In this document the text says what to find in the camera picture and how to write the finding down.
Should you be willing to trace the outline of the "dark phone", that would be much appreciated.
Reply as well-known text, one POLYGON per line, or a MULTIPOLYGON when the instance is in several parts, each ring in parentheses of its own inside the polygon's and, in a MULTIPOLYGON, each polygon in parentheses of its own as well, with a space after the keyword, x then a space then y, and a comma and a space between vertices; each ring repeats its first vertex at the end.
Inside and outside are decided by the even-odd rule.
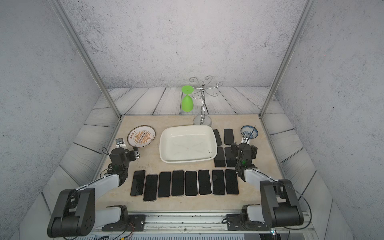
POLYGON ((217 147, 217 155, 214 158, 214 165, 216 168, 226 167, 225 153, 222 147, 217 147))

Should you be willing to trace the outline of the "black phone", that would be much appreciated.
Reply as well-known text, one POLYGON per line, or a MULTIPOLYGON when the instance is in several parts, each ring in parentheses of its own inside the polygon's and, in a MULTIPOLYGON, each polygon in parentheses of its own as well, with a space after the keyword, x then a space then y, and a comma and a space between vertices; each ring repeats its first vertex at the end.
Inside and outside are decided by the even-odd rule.
POLYGON ((144 188, 144 202, 151 202, 157 199, 158 175, 147 175, 144 188))
POLYGON ((215 139, 216 139, 216 144, 217 146, 222 146, 223 143, 222 143, 222 140, 221 140, 221 136, 220 136, 220 133, 218 130, 213 130, 214 132, 214 135, 215 135, 215 139))
POLYGON ((211 186, 211 177, 209 170, 199 170, 198 171, 199 178, 199 194, 200 195, 211 195, 212 194, 212 186, 211 186))
POLYGON ((225 170, 225 181, 226 181, 226 193, 228 195, 238 195, 238 175, 235 170, 225 170))
POLYGON ((214 195, 225 195, 225 176, 223 170, 212 170, 212 183, 214 195))

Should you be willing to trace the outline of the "phone with purple clear case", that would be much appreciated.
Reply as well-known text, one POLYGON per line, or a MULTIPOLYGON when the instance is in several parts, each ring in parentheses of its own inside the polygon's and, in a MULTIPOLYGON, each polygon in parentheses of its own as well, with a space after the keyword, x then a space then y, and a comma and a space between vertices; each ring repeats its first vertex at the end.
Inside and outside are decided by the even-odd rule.
POLYGON ((134 172, 132 187, 130 192, 130 195, 132 197, 141 196, 144 193, 145 178, 146 178, 145 170, 134 172))

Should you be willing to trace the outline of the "white plastic storage box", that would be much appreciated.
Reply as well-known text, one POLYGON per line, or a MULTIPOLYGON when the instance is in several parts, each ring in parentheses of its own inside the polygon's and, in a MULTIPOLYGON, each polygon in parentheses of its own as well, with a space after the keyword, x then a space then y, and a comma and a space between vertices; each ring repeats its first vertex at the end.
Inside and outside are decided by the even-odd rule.
POLYGON ((160 158, 168 164, 210 161, 217 155, 214 131, 205 125, 165 129, 160 137, 160 158))

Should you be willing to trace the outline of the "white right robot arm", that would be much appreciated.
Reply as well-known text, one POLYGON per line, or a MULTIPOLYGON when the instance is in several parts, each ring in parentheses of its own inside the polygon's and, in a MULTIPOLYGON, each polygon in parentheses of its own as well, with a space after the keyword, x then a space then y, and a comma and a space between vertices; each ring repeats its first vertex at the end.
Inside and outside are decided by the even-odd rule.
POLYGON ((301 226, 304 215, 297 192, 291 181, 274 180, 253 164, 257 147, 246 143, 233 143, 231 153, 236 157, 235 171, 240 179, 260 191, 259 205, 246 205, 240 213, 240 224, 246 230, 259 227, 273 229, 301 226))

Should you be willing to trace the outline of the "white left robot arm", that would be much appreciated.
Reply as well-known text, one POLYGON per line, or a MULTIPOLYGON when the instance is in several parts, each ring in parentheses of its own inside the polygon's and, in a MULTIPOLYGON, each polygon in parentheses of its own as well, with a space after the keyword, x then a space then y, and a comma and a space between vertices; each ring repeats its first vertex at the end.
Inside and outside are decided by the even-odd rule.
POLYGON ((96 201, 125 183, 130 162, 140 157, 139 149, 119 147, 112 150, 109 157, 111 163, 103 177, 77 189, 60 192, 48 224, 48 237, 74 240, 99 227, 107 232, 135 231, 135 219, 130 218, 126 206, 96 211, 96 201))

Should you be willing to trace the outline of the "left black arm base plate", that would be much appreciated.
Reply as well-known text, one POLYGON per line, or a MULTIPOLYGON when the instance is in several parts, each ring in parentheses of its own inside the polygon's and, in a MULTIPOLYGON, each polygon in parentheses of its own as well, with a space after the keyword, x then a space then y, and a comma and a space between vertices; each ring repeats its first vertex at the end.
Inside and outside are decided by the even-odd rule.
POLYGON ((102 227, 103 232, 143 232, 146 215, 127 215, 119 221, 102 227))

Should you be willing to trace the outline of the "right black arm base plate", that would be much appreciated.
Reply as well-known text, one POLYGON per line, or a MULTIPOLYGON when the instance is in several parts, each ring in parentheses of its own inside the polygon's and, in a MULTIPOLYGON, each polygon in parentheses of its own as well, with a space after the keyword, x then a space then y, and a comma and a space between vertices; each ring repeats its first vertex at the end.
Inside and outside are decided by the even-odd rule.
POLYGON ((222 220, 228 231, 268 231, 270 228, 263 222, 252 222, 242 214, 227 214, 222 220))

